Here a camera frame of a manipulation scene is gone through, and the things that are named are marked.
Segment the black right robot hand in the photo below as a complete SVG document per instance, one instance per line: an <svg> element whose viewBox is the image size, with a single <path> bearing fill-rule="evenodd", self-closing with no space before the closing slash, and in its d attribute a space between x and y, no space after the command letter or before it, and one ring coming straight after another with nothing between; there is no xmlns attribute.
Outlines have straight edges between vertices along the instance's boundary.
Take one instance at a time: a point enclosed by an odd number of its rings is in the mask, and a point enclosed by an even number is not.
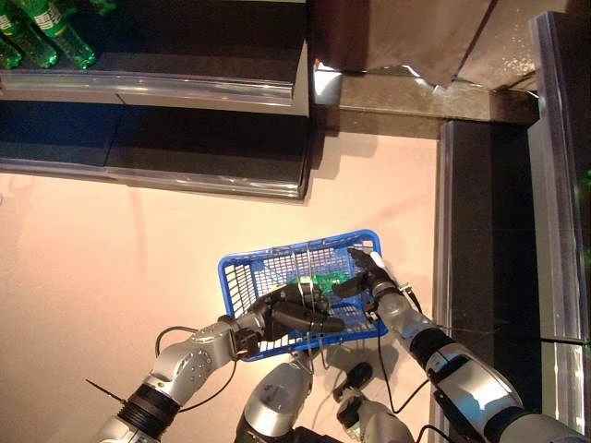
<svg viewBox="0 0 591 443"><path fill-rule="evenodd" d="M332 291L336 296L342 299L350 298L365 290L369 290L370 295L375 299L379 299L384 293L401 294L398 283L387 271L378 252L367 253L352 247L347 251L360 271L351 279L335 283L332 286Z"/></svg>

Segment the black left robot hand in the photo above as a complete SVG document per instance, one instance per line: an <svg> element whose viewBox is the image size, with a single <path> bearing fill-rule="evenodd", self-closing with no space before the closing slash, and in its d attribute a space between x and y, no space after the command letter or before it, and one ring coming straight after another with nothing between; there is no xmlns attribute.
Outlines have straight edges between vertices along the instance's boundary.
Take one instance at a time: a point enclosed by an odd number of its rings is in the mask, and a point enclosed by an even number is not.
<svg viewBox="0 0 591 443"><path fill-rule="evenodd" d="M276 341L292 331L339 333L345 323L329 313L329 303L316 284L289 283L260 297L248 310L257 317L263 341Z"/></svg>

